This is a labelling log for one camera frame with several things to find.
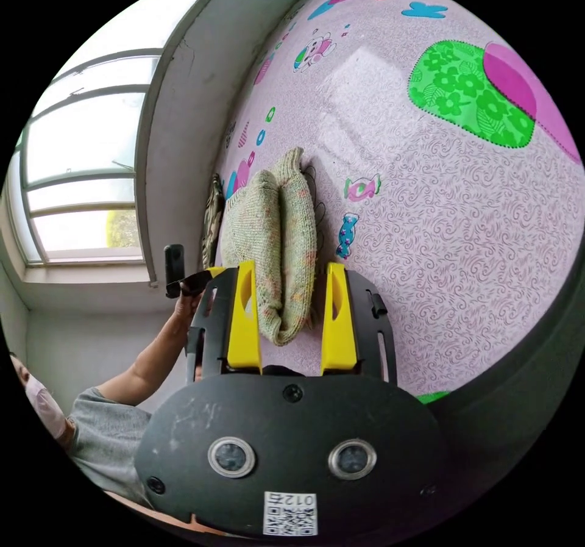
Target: person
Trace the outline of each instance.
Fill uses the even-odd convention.
[[[26,396],[46,429],[79,469],[99,488],[126,506],[160,521],[195,531],[224,533],[193,518],[183,523],[149,504],[134,467],[150,413],[139,408],[165,381],[186,345],[187,333],[201,295],[179,296],[174,311],[154,341],[132,366],[103,384],[82,392],[66,417],[46,387],[11,353]],[[201,379],[201,367],[195,380]]]

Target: gray t-shirt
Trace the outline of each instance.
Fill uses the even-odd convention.
[[[69,418],[75,436],[68,454],[81,471],[102,490],[152,508],[134,467],[151,414],[89,388],[77,397]]]

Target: hand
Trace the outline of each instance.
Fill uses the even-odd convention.
[[[186,290],[185,284],[181,283],[181,289]],[[196,297],[189,297],[181,292],[179,299],[175,303],[175,311],[173,315],[188,325],[191,325],[193,316],[197,311],[202,296],[203,293],[200,293]]]

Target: green fabric edge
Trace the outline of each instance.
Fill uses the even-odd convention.
[[[450,391],[443,392],[443,393],[429,393],[427,395],[420,395],[417,399],[423,404],[428,405],[430,402],[437,401],[444,396],[447,396]]]

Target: tree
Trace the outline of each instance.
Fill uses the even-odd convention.
[[[136,212],[134,210],[108,212],[105,231],[108,248],[140,248]]]

